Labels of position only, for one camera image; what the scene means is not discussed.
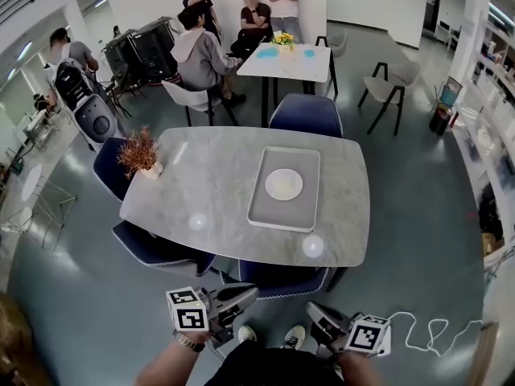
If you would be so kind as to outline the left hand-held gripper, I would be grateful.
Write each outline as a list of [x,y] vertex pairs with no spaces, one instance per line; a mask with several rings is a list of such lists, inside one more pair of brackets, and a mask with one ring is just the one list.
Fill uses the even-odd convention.
[[180,332],[208,332],[219,348],[233,339],[233,321],[258,296],[255,285],[227,285],[209,291],[203,287],[184,287],[166,292],[171,320]]

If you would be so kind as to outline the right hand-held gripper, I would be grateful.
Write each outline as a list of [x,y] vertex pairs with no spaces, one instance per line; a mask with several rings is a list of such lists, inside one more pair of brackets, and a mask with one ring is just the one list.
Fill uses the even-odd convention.
[[314,322],[315,340],[319,349],[331,355],[355,351],[365,355],[382,353],[381,345],[390,327],[390,320],[372,315],[344,316],[338,311],[317,302],[306,303],[306,312]]

